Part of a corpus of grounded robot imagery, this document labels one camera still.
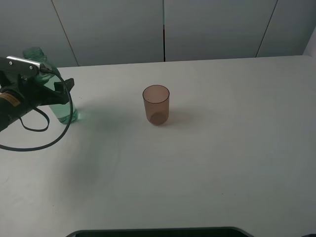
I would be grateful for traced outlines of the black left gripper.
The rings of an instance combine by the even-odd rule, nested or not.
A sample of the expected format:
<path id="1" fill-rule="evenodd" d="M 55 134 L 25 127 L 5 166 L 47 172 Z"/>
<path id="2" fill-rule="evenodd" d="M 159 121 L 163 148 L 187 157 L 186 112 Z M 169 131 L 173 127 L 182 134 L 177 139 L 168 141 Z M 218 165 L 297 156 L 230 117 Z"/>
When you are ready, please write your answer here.
<path id="1" fill-rule="evenodd" d="M 62 82 L 59 73 L 32 76 L 17 72 L 0 72 L 0 107 L 2 109 L 32 109 L 38 106 L 67 104 L 74 79 Z"/>

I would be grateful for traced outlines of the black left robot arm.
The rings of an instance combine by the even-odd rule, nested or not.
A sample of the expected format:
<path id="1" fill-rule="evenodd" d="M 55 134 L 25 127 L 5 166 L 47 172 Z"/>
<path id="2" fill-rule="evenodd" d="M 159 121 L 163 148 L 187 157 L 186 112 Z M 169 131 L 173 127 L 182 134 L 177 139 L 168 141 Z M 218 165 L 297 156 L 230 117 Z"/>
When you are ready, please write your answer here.
<path id="1" fill-rule="evenodd" d="M 68 92 L 75 85 L 74 79 L 55 82 L 50 89 L 40 82 L 39 73 L 0 73 L 0 129 L 5 130 L 16 120 L 31 111 L 41 114 L 50 122 L 39 106 L 64 105 L 69 102 Z"/>

